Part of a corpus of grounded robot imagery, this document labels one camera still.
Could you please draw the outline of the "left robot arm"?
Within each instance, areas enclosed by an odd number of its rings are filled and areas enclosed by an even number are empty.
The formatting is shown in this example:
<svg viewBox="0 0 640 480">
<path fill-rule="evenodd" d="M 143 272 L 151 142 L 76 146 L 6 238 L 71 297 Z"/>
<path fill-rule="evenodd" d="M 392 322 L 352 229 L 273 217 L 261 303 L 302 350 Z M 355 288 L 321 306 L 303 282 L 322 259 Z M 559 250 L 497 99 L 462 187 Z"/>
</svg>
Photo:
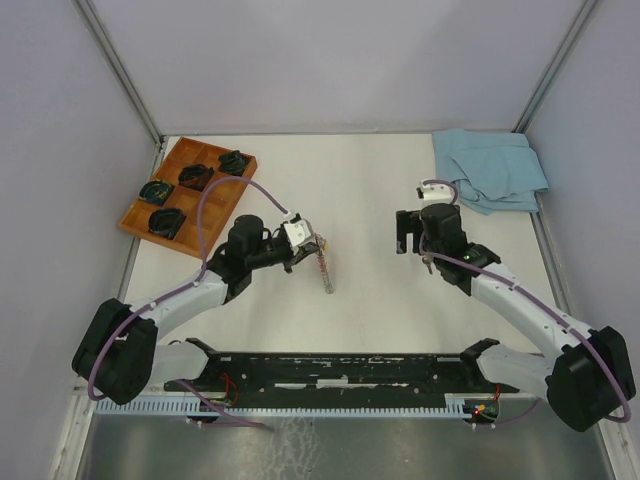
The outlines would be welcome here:
<svg viewBox="0 0 640 480">
<path fill-rule="evenodd" d="M 230 303 L 251 284 L 254 271 L 282 266 L 285 272 L 324 251 L 308 220 L 295 216 L 275 231 L 255 215 L 238 217 L 227 240 L 196 274 L 155 299 L 132 304 L 116 298 L 97 309 L 72 359 L 87 380 L 94 401 L 118 405 L 145 388 L 190 381 L 209 390 L 221 378 L 218 354 L 198 339 L 162 344 L 162 339 L 194 317 Z"/>
</svg>

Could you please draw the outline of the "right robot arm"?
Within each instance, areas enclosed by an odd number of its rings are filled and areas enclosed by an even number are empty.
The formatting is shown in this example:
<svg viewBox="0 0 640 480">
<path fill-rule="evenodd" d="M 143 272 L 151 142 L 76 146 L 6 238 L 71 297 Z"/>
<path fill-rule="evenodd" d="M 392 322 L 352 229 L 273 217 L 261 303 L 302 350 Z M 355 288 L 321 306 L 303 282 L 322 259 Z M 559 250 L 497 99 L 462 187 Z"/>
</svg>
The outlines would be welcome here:
<svg viewBox="0 0 640 480">
<path fill-rule="evenodd" d="M 456 205 L 400 210 L 395 222 L 398 253 L 420 255 L 429 270 L 498 313 L 539 351 L 527 354 L 481 340 L 461 355 L 463 386 L 472 391 L 491 383 L 514 387 L 548 403 L 578 432 L 601 420 L 630 420 L 636 387 L 618 331 L 596 330 L 527 290 L 496 253 L 468 240 Z"/>
</svg>

